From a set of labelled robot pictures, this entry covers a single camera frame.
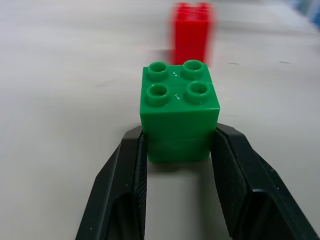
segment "white table surface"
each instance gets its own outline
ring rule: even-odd
[[[172,0],[0,2],[0,239],[72,240],[93,182],[140,124]],[[219,122],[243,132],[320,234],[320,34],[273,1],[218,1]],[[229,239],[210,162],[148,165],[147,240]]]

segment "toy block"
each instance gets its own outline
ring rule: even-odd
[[[184,65],[190,63],[199,61],[187,61]],[[181,69],[183,76],[183,66],[171,67],[177,69],[177,72]],[[162,70],[157,76],[165,72],[163,68]],[[198,71],[198,68],[188,68],[187,73],[196,76]],[[151,85],[148,80],[147,74],[143,75],[140,118],[143,133],[149,141],[210,137],[216,129],[220,106],[209,71],[199,80],[179,77],[175,82],[174,78],[166,78]]]
[[[200,2],[196,6],[178,3],[173,13],[173,64],[180,65],[190,59],[207,63],[216,24],[210,3]]]

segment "stacked green blocks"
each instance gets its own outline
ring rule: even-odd
[[[206,64],[154,62],[143,68],[140,118],[149,161],[207,159],[219,111]]]

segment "green stud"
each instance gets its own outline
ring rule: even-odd
[[[160,61],[151,63],[148,67],[148,74],[152,81],[161,82],[168,78],[168,65]]]
[[[193,81],[186,86],[186,98],[193,104],[202,104],[210,97],[210,88],[206,83]]]
[[[170,91],[165,84],[155,83],[146,90],[146,101],[149,105],[160,107],[170,100]]]
[[[182,75],[189,80],[196,80],[204,74],[204,64],[198,60],[189,60],[183,64]]]

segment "red duplo block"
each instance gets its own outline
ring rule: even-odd
[[[216,31],[216,16],[210,3],[178,3],[173,24],[173,64],[182,65],[191,59],[208,63],[211,31]]]

